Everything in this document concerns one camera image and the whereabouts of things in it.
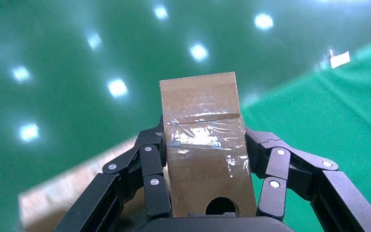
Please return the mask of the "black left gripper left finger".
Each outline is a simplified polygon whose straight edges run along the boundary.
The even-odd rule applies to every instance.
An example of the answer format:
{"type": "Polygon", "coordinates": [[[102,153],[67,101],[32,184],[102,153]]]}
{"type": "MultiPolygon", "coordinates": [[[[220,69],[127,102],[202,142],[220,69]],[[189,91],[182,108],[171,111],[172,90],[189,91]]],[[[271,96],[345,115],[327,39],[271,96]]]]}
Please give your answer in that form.
{"type": "Polygon", "coordinates": [[[128,151],[104,164],[55,227],[56,232],[114,231],[124,204],[144,190],[148,220],[166,218],[171,212],[168,186],[163,175],[167,154],[163,122],[141,131],[128,151]]]}

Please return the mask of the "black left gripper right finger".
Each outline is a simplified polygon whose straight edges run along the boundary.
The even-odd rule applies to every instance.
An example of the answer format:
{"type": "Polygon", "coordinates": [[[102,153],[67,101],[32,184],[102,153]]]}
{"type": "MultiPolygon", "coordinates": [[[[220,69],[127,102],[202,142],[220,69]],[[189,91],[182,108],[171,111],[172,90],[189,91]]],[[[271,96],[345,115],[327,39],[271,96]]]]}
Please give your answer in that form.
{"type": "Polygon", "coordinates": [[[256,215],[282,223],[286,191],[308,201],[326,232],[371,232],[371,204],[334,161],[245,130],[250,170],[263,180],[256,215]]]}

